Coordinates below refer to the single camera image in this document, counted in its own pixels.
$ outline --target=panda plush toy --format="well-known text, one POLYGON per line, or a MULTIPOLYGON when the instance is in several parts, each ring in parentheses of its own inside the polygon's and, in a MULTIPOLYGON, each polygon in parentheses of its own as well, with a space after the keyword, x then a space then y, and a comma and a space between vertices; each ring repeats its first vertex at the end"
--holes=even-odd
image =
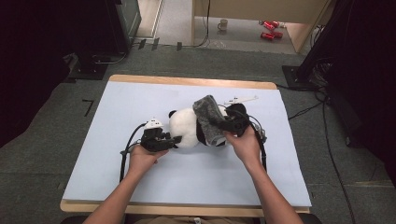
MULTIPOLYGON (((222 116, 227 116, 224 107, 219 106, 222 116)), ((198 121, 192 107, 174 110, 169 113, 169 133, 171 137, 181 136, 180 143, 176 144, 180 148, 195 147, 199 142, 206 146, 223 146, 225 137, 220 135, 213 144, 206 141, 201 123, 198 121)))
POLYGON ((248 117, 244 105, 235 103, 227 107, 220 106, 212 95, 207 95, 194 102, 192 108, 170 112, 169 133, 171 137, 181 136, 177 147, 194 147, 199 142, 219 147, 226 142, 223 130, 241 136, 246 127, 252 124, 248 117))

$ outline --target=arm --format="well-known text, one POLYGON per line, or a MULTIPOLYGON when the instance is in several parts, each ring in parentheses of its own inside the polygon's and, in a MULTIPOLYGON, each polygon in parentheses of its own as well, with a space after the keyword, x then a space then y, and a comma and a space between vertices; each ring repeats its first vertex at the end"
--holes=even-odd
POLYGON ((249 172, 268 223, 302 223, 297 213, 271 181, 260 162, 260 147, 251 127, 241 137, 224 132, 236 156, 249 172))
POLYGON ((84 223, 120 224, 125 208, 140 179, 149 168, 151 168, 154 163, 157 163, 157 160, 167 152, 168 151, 165 150, 157 153, 149 153, 143 147, 136 145, 131 152, 127 175, 84 223))

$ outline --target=white surface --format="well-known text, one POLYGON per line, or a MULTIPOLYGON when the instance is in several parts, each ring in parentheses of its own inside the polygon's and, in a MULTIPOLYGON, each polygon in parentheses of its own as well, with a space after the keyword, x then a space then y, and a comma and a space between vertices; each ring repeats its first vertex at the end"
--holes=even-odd
MULTIPOLYGON (((212 94, 218 103, 257 95, 244 103, 263 126, 267 167, 293 206, 310 206, 285 106, 279 91, 108 82, 64 193, 66 200, 103 201, 118 185, 120 151, 132 131, 155 117, 169 131, 168 113, 212 94)), ((141 137, 141 129, 134 140, 141 137)), ((251 178, 232 147, 172 149, 145 175, 132 202, 259 205, 251 178)))

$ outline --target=black bracket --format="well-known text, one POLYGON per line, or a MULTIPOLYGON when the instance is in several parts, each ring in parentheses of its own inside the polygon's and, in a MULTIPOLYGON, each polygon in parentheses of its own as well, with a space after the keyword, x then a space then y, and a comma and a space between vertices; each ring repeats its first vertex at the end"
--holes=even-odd
POLYGON ((286 66, 282 65, 283 75, 288 82, 288 86, 292 90, 315 90, 318 87, 309 81, 309 79, 299 79, 297 77, 297 71, 299 66, 286 66))

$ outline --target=table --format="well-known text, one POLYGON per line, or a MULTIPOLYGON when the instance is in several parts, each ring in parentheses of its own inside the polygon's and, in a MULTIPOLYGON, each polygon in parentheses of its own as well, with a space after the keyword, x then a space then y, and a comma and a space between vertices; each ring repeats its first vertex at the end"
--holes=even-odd
MULTIPOLYGON (((268 82, 114 75, 107 83, 105 92, 92 121, 92 126, 78 156, 78 161, 61 201, 62 210, 65 212, 92 212, 117 186, 120 171, 119 152, 123 150, 129 138, 129 131, 141 123, 136 121, 136 118, 148 115, 147 111, 134 110, 133 115, 126 116, 133 118, 126 119, 123 113, 129 114, 128 108, 137 108, 138 102, 142 104, 143 101, 147 101, 149 104, 155 103, 151 102, 151 100, 155 100, 155 96, 161 98, 173 95, 180 90, 183 90, 183 92, 177 98, 167 99, 167 101, 164 101, 166 104, 154 104, 154 107, 163 108, 166 107, 166 105, 170 105, 170 107, 175 107, 176 105, 184 106, 184 102, 187 102, 187 104, 191 103, 192 105, 193 100, 191 96, 198 93, 204 94, 206 91, 212 91, 217 96, 224 94, 228 96, 229 91, 240 93, 247 92, 248 90, 250 93, 258 94, 265 92, 277 96, 277 99, 281 101, 276 85, 268 82), (134 97, 131 97, 132 95, 128 95, 131 92, 143 92, 146 94, 146 97, 143 93, 141 95, 135 94, 134 97), (117 102, 117 99, 125 97, 125 94, 128 95, 128 101, 132 102, 123 100, 117 102), (111 130, 103 128, 108 127, 109 124, 111 124, 111 130)), ((246 107, 247 111, 256 111, 255 113, 260 110, 259 106, 246 105, 246 107)), ((284 112, 284 122, 287 122, 286 111, 284 112)), ((271 120, 274 116, 278 116, 278 114, 279 113, 274 113, 274 115, 272 117, 270 116, 271 118, 268 119, 271 120)), ((156 118, 165 123, 166 120, 164 117, 159 115, 156 118)), ((271 152, 271 150, 267 149, 267 157, 271 158, 272 154, 282 153, 284 150, 289 151, 291 155, 290 159, 285 158, 282 159, 282 161, 269 159, 267 162, 269 175, 272 176, 273 181, 278 184, 279 190, 281 192, 283 191, 282 193, 284 195, 286 194, 285 197, 297 204, 294 205, 297 212, 309 213, 309 196, 298 165, 290 126, 285 131, 287 133, 286 136, 281 136, 280 139, 273 135, 274 131, 272 131, 271 128, 268 128, 268 130, 266 129, 266 131, 267 135, 269 134, 269 140, 267 140, 266 143, 267 147, 271 148, 271 145, 275 142, 281 142, 282 144, 284 142, 289 143, 286 147, 280 147, 276 152, 271 152), (284 173, 282 175, 274 175, 276 170, 281 170, 281 168, 277 166, 281 165, 283 161, 289 167, 295 165, 291 172, 293 174, 284 173), (291 178, 281 180, 284 176, 291 176, 291 178), (295 182, 293 178, 301 179, 302 182, 295 182), (293 194, 296 194, 296 200, 293 199, 293 194)), ((139 183, 132 198, 133 202, 127 206, 125 212, 145 215, 263 217, 260 202, 255 194, 252 183, 249 183, 249 181, 251 181, 251 179, 245 171, 245 168, 243 168, 242 162, 238 161, 233 150, 229 147, 214 150, 211 149, 211 147, 201 145, 191 149, 191 151, 176 151, 172 149, 165 157, 160 158, 160 162, 155 165, 139 183), (183 167, 183 169, 177 169, 177 167, 183 165, 183 162, 187 163, 189 166, 183 167), (181 175, 186 174, 186 172, 193 176, 193 178, 181 175), (227 175, 225 175, 226 177, 222 176, 219 178, 216 172, 223 172, 222 174, 228 175, 231 172, 232 176, 227 177, 227 175), (162 179, 164 175, 169 175, 169 173, 175 175, 171 178, 162 179), (233 179, 236 178, 238 180, 237 182, 241 182, 242 184, 238 185, 238 183, 231 183, 233 179), (205 197, 205 195, 210 195, 213 192, 210 191, 210 188, 205 188, 208 185, 205 183, 203 184, 202 180, 211 181, 206 183, 211 183, 213 188, 217 188, 217 183, 214 182, 218 180, 218 184, 224 189, 223 191, 226 197, 219 197, 219 199, 216 198, 218 197, 216 195, 213 197, 205 197), (186 186, 191 187, 190 189, 183 186, 183 183, 186 181, 188 182, 186 186), (152 186, 159 186, 157 191, 160 193, 150 190, 152 186), (241 191, 241 188, 244 192, 241 197, 231 194, 232 191, 241 191), (183 190, 185 191, 184 194, 188 195, 187 197, 182 196, 183 190), (177 195, 179 195, 180 198, 175 200, 181 203, 172 202, 174 198, 177 198, 177 195)))
MULTIPOLYGON (((207 15, 208 1, 193 0, 192 36, 194 17, 207 15)), ((316 26, 327 23, 334 3, 335 0, 211 0, 209 16, 287 22, 294 49, 300 52, 316 26)))

